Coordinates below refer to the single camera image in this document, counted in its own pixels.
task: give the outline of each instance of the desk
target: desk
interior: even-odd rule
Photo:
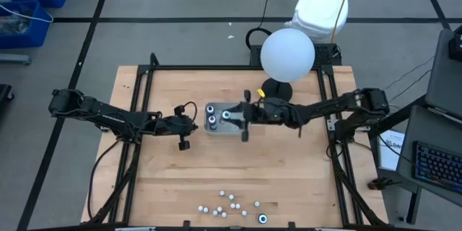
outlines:
[[[111,105],[129,110],[136,70],[136,66],[119,67]],[[339,95],[355,89],[351,67],[334,67],[334,72]],[[304,126],[301,139],[297,130],[283,126],[251,126],[248,143],[242,143],[240,136],[210,136],[203,130],[205,104],[238,102],[245,89],[251,90],[255,99],[256,90],[266,79],[263,71],[154,71],[147,110],[160,110],[168,116],[175,106],[193,100],[199,108],[199,129],[187,137],[191,148],[183,152],[178,150],[177,136],[143,138],[130,225],[181,226],[184,220],[190,220],[196,227],[262,227],[256,215],[265,213],[269,220],[264,227],[286,227],[289,221],[298,227],[342,226],[334,172],[325,153],[328,140],[323,118]],[[294,82],[292,88],[292,103],[321,101],[315,71]],[[138,109],[143,91],[142,87]],[[367,134],[357,134],[356,140],[369,145]],[[98,156],[113,142],[114,135],[103,134]],[[113,190],[121,147],[120,144],[107,154],[96,170],[93,212]],[[370,208],[388,222],[382,193],[367,188],[367,183],[377,177],[372,154],[355,145],[350,145],[350,154],[357,190]],[[242,204],[249,215],[242,217],[240,211],[230,209],[230,201],[219,196],[220,190],[234,194],[235,203]],[[254,201],[260,201],[260,207],[255,208]],[[346,203],[350,222],[354,222],[347,191]],[[228,217],[199,213],[199,205],[212,210],[222,206]],[[122,209],[123,204],[119,206],[118,220]],[[85,220],[86,210],[82,215]]]

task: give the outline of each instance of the white ball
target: white ball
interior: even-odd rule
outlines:
[[[261,48],[261,65],[279,82],[293,82],[313,67],[315,48],[303,32],[285,28],[272,33]]]

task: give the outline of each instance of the white cylinder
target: white cylinder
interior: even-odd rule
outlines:
[[[335,21],[339,15],[343,0],[298,0],[292,21],[286,27],[301,30],[314,43],[330,43]],[[348,0],[341,9],[335,34],[339,33],[347,22]]]

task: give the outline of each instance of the yellow cable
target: yellow cable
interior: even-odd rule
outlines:
[[[341,14],[341,9],[344,8],[345,0],[341,2],[339,14],[337,15],[337,19],[335,20],[335,26],[334,26],[334,31],[332,31],[332,39],[331,43],[334,43],[334,38],[335,38],[335,31],[337,30],[337,23],[339,22],[340,14]]]

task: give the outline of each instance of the gray floor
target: gray floor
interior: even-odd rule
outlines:
[[[462,17],[462,0],[438,0],[446,15]],[[297,0],[269,0],[268,17],[290,17]],[[55,17],[92,17],[98,0],[68,0]],[[349,0],[349,17],[436,18],[430,0]],[[259,17],[264,0],[106,0],[101,17]],[[47,107],[51,91],[68,85],[90,24],[55,23],[41,48],[27,53],[30,66],[0,65],[0,82],[11,84],[16,99],[0,125],[0,230],[16,228],[54,126]],[[120,65],[148,62],[155,52],[162,64],[246,64],[246,32],[256,23],[100,23],[77,88],[108,102]],[[277,30],[280,23],[264,27]],[[441,24],[346,24],[337,37],[344,64],[353,66],[358,87],[386,87],[435,53]],[[262,43],[259,35],[253,43]],[[419,78],[431,63],[387,90],[393,97]],[[393,103],[403,106],[422,95],[425,77]],[[79,223],[100,133],[89,123],[66,121],[58,140],[30,228]],[[417,224],[398,221],[410,193],[383,192],[388,217],[400,227],[455,230],[462,209],[431,193],[422,194]]]

